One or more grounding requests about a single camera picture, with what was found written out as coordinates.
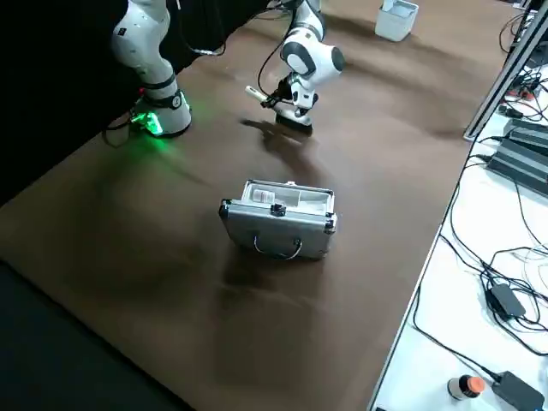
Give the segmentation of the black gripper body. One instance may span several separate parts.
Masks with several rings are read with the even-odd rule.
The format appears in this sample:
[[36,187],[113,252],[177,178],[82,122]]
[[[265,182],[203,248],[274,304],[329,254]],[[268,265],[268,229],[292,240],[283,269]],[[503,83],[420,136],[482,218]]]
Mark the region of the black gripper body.
[[282,103],[285,103],[285,104],[294,103],[293,92],[291,88],[291,81],[292,81],[292,77],[286,76],[283,79],[281,79],[277,84],[277,87],[281,87],[283,89],[283,100],[281,101]]

